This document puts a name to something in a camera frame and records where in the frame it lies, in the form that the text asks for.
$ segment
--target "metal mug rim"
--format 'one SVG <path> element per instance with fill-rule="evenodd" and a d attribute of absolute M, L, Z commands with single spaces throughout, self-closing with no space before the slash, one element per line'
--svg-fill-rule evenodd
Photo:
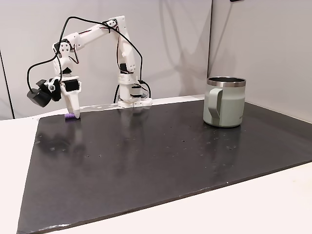
<path fill-rule="evenodd" d="M 211 79 L 237 79 L 237 81 L 220 81 L 220 80 L 211 80 Z M 244 87 L 246 86 L 246 80 L 237 77 L 210 77 L 207 78 L 207 84 L 216 87 Z"/>

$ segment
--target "white wall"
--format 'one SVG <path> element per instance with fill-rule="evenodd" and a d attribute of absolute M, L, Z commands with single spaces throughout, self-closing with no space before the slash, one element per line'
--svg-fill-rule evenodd
<path fill-rule="evenodd" d="M 12 111 L 0 60 L 0 120 L 11 119 Z"/>
<path fill-rule="evenodd" d="M 312 122 L 311 12 L 311 0 L 214 0 L 210 76 L 245 78 L 248 102 Z"/>
<path fill-rule="evenodd" d="M 211 0 L 10 0 L 0 2 L 0 37 L 13 107 L 17 117 L 65 107 L 63 100 L 46 108 L 26 97 L 30 65 L 53 56 L 68 16 L 104 21 L 125 15 L 130 39 L 143 55 L 143 79 L 152 98 L 204 93 L 207 77 Z M 91 25 L 70 21 L 65 35 Z M 80 104 L 112 103 L 117 85 L 116 42 L 107 35 L 79 51 Z M 33 87 L 54 77 L 53 65 L 34 68 Z"/>

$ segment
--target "wire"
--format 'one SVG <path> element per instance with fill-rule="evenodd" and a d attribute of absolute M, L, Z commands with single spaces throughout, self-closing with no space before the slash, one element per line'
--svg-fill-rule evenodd
<path fill-rule="evenodd" d="M 75 52 L 75 57 L 76 57 L 76 60 L 74 60 L 72 57 L 70 57 L 74 62 L 75 64 L 79 64 L 79 59 L 78 59 L 78 56 L 77 56 L 77 51 L 76 51 L 76 44 L 74 44 L 74 52 Z"/>
<path fill-rule="evenodd" d="M 117 98 L 117 93 L 118 93 L 119 85 L 117 85 L 116 92 L 115 92 L 115 97 L 114 97 L 114 103 L 116 102 Z"/>
<path fill-rule="evenodd" d="M 150 88 L 150 86 L 145 82 L 145 81 L 142 81 L 142 80 L 139 80 L 139 83 L 140 84 L 145 84 L 146 86 L 147 86 L 147 88 L 148 88 L 148 93 L 149 93 L 149 96 L 150 96 L 150 98 L 151 98 L 151 88 Z"/>
<path fill-rule="evenodd" d="M 63 71 L 62 71 L 62 66 L 61 66 L 61 64 L 60 64 L 60 60 L 59 60 L 59 57 L 57 56 L 57 58 L 58 58 L 58 64 L 59 64 L 59 70 L 60 70 L 60 72 L 59 72 L 59 83 L 62 81 L 62 78 L 63 78 Z"/>
<path fill-rule="evenodd" d="M 88 19 L 83 19 L 83 18 L 80 18 L 80 17 L 76 17 L 76 16 L 70 16 L 67 18 L 64 26 L 63 26 L 63 29 L 62 29 L 62 32 L 61 32 L 61 35 L 59 37 L 59 41 L 58 41 L 58 47 L 56 48 L 56 52 L 55 52 L 55 55 L 53 56 L 53 58 L 49 59 L 49 60 L 46 60 L 46 61 L 43 61 L 43 62 L 39 62 L 39 63 L 36 63 L 34 65 L 32 65 L 31 67 L 28 68 L 28 71 L 27 71 L 27 85 L 28 85 L 28 88 L 30 90 L 31 93 L 33 93 L 32 91 L 32 88 L 30 86 L 30 83 L 29 83 L 29 73 L 30 73 L 30 70 L 36 66 L 39 66 L 39 65 L 42 65 L 42 64 L 45 64 L 45 63 L 48 63 L 48 62 L 52 62 L 56 57 L 58 57 L 58 54 L 59 54 L 59 49 L 60 49 L 60 44 L 61 44 L 61 41 L 62 41 L 62 38 L 63 38 L 63 35 L 64 35 L 64 32 L 65 32 L 65 28 L 66 28 L 66 25 L 68 23 L 68 21 L 70 19 L 77 19 L 77 20 L 81 20 L 81 21 L 84 21 L 84 22 L 88 22 L 88 23 L 95 23 L 95 24 L 101 24 L 105 27 L 107 27 L 108 29 L 112 29 L 114 30 L 115 32 L 117 32 L 119 35 L 121 35 L 123 38 L 125 38 L 125 40 L 127 42 L 129 42 L 129 44 L 131 44 L 131 46 L 136 50 L 136 52 L 139 54 L 140 58 L 141 58 L 141 65 L 140 65 L 140 81 L 142 81 L 142 64 L 143 64 L 143 56 L 142 54 L 139 52 L 139 50 L 132 44 L 132 42 L 127 39 L 121 32 L 119 32 L 117 29 L 111 27 L 111 26 L 108 26 L 106 23 L 104 22 L 97 22 L 97 21 L 93 21 L 93 20 L 88 20 Z"/>

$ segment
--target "mug handle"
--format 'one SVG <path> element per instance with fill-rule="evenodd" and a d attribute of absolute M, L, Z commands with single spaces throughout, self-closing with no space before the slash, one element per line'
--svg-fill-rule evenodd
<path fill-rule="evenodd" d="M 218 100 L 222 100 L 222 94 L 222 89 L 212 89 L 209 92 L 208 110 L 212 118 L 220 118 L 220 106 L 218 108 Z"/>

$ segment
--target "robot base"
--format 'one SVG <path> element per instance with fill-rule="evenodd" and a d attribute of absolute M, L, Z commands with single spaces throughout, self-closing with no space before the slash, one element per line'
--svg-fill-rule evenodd
<path fill-rule="evenodd" d="M 151 106 L 153 104 L 153 100 L 151 98 L 141 99 L 140 101 L 135 102 L 125 102 L 118 101 L 118 106 L 122 108 L 130 108 L 130 107 L 139 107 L 139 106 Z"/>

